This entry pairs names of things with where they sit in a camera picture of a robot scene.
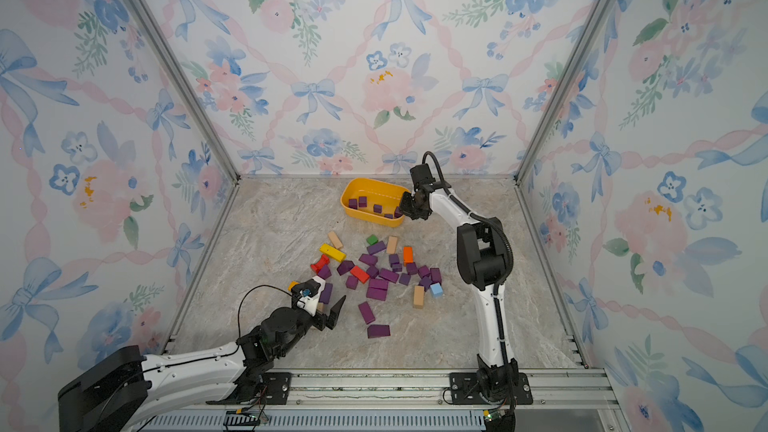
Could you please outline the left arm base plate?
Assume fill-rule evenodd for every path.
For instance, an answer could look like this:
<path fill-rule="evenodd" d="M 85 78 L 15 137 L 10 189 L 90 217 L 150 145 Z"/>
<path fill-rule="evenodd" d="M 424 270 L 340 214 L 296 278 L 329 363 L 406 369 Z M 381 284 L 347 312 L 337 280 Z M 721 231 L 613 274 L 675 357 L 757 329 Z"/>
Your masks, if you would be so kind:
<path fill-rule="evenodd" d="M 290 372 L 267 372 L 257 378 L 239 378 L 235 389 L 224 399 L 207 401 L 207 405 L 245 406 L 253 404 L 286 405 L 293 375 Z"/>

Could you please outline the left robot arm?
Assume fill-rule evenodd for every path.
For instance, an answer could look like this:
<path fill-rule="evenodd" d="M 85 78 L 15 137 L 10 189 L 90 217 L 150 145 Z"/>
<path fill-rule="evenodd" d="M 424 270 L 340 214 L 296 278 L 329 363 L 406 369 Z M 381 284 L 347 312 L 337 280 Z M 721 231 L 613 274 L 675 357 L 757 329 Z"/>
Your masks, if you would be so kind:
<path fill-rule="evenodd" d="M 315 328 L 334 329 L 344 302 L 319 312 L 317 295 L 293 295 L 250 332 L 225 345 L 180 355 L 123 347 L 58 393 L 62 431 L 121 431 L 186 406 L 240 404 L 266 389 L 266 374 Z"/>

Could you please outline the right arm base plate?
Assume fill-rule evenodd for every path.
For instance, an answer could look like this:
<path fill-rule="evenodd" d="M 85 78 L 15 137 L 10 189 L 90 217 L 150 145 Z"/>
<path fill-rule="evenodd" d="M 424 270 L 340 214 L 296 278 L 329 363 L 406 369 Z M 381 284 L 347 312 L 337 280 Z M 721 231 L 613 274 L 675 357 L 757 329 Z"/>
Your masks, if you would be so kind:
<path fill-rule="evenodd" d="M 528 377 L 518 372 L 517 377 L 494 381 L 481 377 L 479 372 L 452 372 L 448 374 L 448 401 L 452 405 L 532 405 L 534 402 Z"/>

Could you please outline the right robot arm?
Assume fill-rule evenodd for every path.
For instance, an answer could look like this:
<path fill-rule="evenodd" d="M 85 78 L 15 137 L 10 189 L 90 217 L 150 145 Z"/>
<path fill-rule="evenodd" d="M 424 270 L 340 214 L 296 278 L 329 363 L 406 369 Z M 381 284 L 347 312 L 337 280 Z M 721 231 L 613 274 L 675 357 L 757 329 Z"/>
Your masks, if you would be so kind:
<path fill-rule="evenodd" d="M 399 208 L 408 218 L 441 217 L 456 233 L 456 264 L 462 281 L 472 287 L 480 332 L 479 390 L 490 403 L 513 401 L 519 368 L 505 312 L 505 283 L 514 254 L 499 219 L 485 217 L 456 195 L 441 174 L 421 163 L 410 169 L 413 188 Z"/>

